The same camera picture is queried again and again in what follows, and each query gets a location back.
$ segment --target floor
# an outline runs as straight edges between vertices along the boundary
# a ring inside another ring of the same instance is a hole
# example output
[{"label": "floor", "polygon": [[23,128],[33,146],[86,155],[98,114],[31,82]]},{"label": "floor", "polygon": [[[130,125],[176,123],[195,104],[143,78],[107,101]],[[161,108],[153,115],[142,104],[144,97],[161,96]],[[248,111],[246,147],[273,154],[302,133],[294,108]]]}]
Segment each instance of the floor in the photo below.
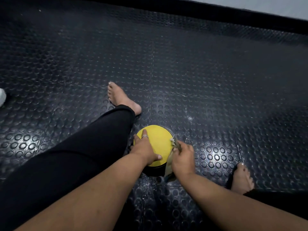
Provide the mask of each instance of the floor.
[{"label": "floor", "polygon": [[[0,8],[2,181],[112,109],[114,81],[143,109],[131,136],[168,127],[194,146],[198,174],[228,187],[243,161],[258,190],[308,190],[308,36],[81,0]],[[161,179],[133,188],[136,228],[206,227]]]}]

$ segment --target white sneaker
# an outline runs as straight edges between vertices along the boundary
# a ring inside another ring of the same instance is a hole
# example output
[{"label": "white sneaker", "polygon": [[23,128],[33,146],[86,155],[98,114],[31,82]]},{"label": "white sneaker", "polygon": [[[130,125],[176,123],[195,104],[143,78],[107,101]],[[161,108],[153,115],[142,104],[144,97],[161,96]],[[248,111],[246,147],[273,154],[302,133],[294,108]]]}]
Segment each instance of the white sneaker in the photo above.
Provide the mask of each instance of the white sneaker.
[{"label": "white sneaker", "polygon": [[6,99],[6,94],[2,88],[0,88],[0,107],[3,105]]}]

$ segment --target yellow round pad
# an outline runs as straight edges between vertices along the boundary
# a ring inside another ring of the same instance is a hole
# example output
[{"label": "yellow round pad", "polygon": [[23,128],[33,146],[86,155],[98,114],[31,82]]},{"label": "yellow round pad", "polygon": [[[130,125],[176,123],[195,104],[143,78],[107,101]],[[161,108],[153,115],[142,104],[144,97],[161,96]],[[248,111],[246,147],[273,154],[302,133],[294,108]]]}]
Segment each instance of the yellow round pad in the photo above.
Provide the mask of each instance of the yellow round pad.
[{"label": "yellow round pad", "polygon": [[145,128],[142,128],[137,136],[141,138],[143,129],[146,129],[149,136],[149,141],[152,145],[154,153],[160,154],[163,159],[160,161],[155,161],[153,164],[149,165],[150,167],[161,166],[167,162],[167,158],[171,152],[172,144],[170,139],[172,138],[171,133],[165,128],[157,125],[150,125]]}]

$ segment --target hand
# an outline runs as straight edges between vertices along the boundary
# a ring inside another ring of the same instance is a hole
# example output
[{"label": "hand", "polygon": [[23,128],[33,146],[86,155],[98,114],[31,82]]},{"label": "hand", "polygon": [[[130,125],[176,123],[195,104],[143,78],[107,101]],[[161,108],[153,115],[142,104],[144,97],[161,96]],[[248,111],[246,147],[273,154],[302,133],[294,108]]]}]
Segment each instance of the hand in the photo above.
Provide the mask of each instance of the hand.
[{"label": "hand", "polygon": [[[148,135],[146,129],[143,129],[142,135]],[[135,145],[131,147],[130,154],[139,154],[143,157],[147,165],[152,164],[154,161],[161,160],[161,155],[155,154],[150,141],[147,137],[140,139],[137,135],[134,135]]]},{"label": "hand", "polygon": [[178,141],[181,145],[182,151],[179,153],[179,149],[173,148],[172,155],[172,171],[175,176],[181,182],[182,179],[187,176],[195,174],[195,158],[193,146],[187,145],[182,141]]}]

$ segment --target forearm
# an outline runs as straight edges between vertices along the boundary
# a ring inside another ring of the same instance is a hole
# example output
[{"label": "forearm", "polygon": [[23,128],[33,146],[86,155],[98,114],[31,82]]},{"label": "forearm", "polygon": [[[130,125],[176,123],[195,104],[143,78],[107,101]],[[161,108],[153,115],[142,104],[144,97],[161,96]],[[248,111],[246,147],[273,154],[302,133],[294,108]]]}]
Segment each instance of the forearm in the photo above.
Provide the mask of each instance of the forearm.
[{"label": "forearm", "polygon": [[112,230],[145,166],[142,157],[126,155],[17,230]]},{"label": "forearm", "polygon": [[307,230],[308,221],[227,190],[199,175],[180,180],[201,209],[223,230]]}]

